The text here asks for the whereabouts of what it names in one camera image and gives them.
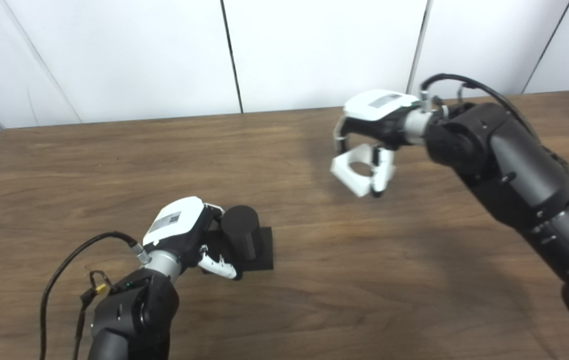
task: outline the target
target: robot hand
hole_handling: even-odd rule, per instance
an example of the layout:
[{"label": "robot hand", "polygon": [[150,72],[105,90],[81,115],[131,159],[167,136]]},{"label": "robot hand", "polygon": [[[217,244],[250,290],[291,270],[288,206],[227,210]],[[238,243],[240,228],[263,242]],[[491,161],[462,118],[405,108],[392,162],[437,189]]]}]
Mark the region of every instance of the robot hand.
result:
[{"label": "robot hand", "polygon": [[242,274],[230,263],[228,244],[206,236],[207,231],[219,226],[224,214],[222,207],[204,203],[196,196],[174,201],[160,210],[142,239],[143,247],[152,258],[157,251],[175,258],[181,265],[180,274],[188,267],[200,266],[224,278],[239,280]]},{"label": "robot hand", "polygon": [[[344,116],[335,126],[335,148],[331,173],[356,196],[367,193],[380,198],[394,177],[394,152],[400,146],[422,144],[422,132],[431,118],[417,97],[387,90],[371,90],[351,98],[344,105]],[[349,150],[349,134],[378,140],[374,146],[362,144]],[[371,176],[359,175],[351,163],[367,164]]]}]

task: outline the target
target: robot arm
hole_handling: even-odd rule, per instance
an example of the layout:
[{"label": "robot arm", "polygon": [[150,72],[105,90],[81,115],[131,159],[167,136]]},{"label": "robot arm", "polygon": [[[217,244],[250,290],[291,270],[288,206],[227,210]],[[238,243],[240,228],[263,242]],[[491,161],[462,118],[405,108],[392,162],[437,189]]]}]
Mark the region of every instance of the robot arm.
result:
[{"label": "robot arm", "polygon": [[147,263],[115,283],[95,307],[90,360],[166,360],[180,303],[174,287],[178,277],[200,266],[224,278],[241,278],[242,272],[225,262],[229,249],[205,235],[223,214],[221,207],[195,196],[159,212],[142,241]]},{"label": "robot arm", "polygon": [[[431,83],[444,79],[483,89],[500,105],[461,102],[433,111],[427,89]],[[434,162],[451,167],[485,209],[497,221],[522,235],[563,280],[563,299],[569,309],[566,162],[541,144],[506,98],[479,82],[440,74],[422,85],[421,96],[422,100],[393,109],[373,121],[376,126],[364,123],[369,121],[366,118],[352,120],[357,125],[351,126],[348,120],[344,121],[341,135],[356,132],[373,137],[394,151],[401,146],[425,146]]]}]

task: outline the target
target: wooden table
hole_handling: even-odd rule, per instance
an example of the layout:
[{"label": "wooden table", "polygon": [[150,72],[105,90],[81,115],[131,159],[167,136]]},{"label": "wooden table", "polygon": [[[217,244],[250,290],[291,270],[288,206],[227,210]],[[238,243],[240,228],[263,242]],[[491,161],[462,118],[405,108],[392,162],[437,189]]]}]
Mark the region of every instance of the wooden table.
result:
[{"label": "wooden table", "polygon": [[[569,161],[569,92],[512,100]],[[560,281],[423,148],[397,154],[381,199],[330,174],[340,113],[1,131],[0,359],[37,358],[42,290],[70,251],[104,231],[140,239],[192,195],[254,207],[276,264],[239,282],[181,276],[171,359],[569,359]],[[117,240],[70,265],[51,294],[47,358],[70,357],[88,271],[117,280],[137,266]]]}]

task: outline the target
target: yellow connector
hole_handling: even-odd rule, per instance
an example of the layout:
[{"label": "yellow connector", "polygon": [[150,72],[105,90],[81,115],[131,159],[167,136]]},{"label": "yellow connector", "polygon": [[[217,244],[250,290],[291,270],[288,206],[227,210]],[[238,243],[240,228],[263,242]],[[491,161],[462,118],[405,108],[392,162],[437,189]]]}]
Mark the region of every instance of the yellow connector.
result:
[{"label": "yellow connector", "polygon": [[104,294],[107,292],[109,288],[107,287],[106,284],[100,284],[95,288],[95,293],[98,295]]}]

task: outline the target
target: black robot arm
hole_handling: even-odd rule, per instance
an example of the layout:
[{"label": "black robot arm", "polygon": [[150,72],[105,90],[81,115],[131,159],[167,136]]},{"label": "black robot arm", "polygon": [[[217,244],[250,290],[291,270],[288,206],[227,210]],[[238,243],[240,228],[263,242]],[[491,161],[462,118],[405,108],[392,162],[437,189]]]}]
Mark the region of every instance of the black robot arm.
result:
[{"label": "black robot arm", "polygon": [[[497,104],[460,99],[458,104],[440,104],[440,109],[433,110],[428,89],[440,80],[457,80],[463,87],[481,89]],[[569,310],[568,164],[543,146],[509,100],[476,80],[441,73],[421,85],[420,96],[408,109],[403,107],[403,113],[394,116],[396,110],[392,110],[376,121],[381,123],[379,128],[387,130],[383,134],[366,119],[355,119],[351,121],[367,126],[342,126],[340,135],[355,132],[373,137],[390,150],[425,146],[434,162],[451,167],[485,209],[522,235],[563,280],[562,297]],[[411,119],[417,119],[419,113],[430,117],[426,125],[416,127]]]},{"label": "black robot arm", "polygon": [[[188,268],[230,280],[240,280],[244,271],[273,269],[271,228],[261,227],[257,212],[246,205],[225,211],[195,196],[182,198],[159,212],[142,241],[142,268],[115,284],[102,273],[110,291],[95,306],[89,360],[167,360],[180,304],[174,285]],[[88,301],[97,295],[91,290],[97,290],[95,281]],[[85,295],[80,298],[85,305]],[[82,335],[82,322],[79,329]]]}]

